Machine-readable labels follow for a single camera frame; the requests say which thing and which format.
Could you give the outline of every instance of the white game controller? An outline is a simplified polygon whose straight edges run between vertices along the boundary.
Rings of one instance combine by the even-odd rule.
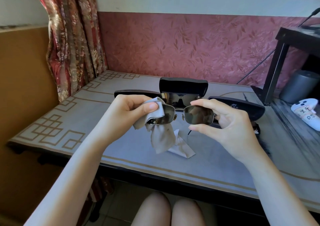
[[[313,129],[320,131],[320,118],[314,111],[317,104],[317,99],[303,99],[291,106],[291,110]]]

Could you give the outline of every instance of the hand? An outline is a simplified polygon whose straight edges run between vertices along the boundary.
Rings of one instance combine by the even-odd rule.
[[[114,99],[91,132],[103,141],[104,149],[110,143],[122,137],[139,118],[158,108],[155,102],[141,105],[149,99],[151,98],[145,95],[122,94]]]
[[[248,113],[232,108],[218,100],[198,99],[191,105],[212,109],[222,129],[205,124],[190,125],[189,129],[205,134],[219,143],[236,159],[245,163],[264,154],[252,128]]]

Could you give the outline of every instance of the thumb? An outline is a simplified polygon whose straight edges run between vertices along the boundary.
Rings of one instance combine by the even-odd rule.
[[[210,127],[205,124],[198,124],[198,125],[190,125],[189,129],[192,131],[198,131],[204,135],[207,135],[210,138],[213,138],[219,142],[221,137],[221,129]]]
[[[153,112],[155,110],[157,110],[158,105],[155,102],[151,102],[151,103],[145,103],[140,105],[138,108],[136,108],[135,110],[132,111],[132,114],[134,116],[135,120],[138,120],[139,118],[141,118],[142,116],[149,114],[150,112]]]

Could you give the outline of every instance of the curtain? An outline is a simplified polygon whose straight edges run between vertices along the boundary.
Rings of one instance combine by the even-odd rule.
[[[40,0],[49,15],[48,66],[59,101],[107,69],[96,0]]]

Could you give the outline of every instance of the pink wallpaper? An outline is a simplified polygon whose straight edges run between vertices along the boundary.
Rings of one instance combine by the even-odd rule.
[[[110,70],[236,83],[276,45],[279,27],[303,18],[98,12]],[[308,23],[320,23],[320,18]],[[290,48],[277,87],[302,66],[306,53]],[[263,85],[271,62],[243,80]]]

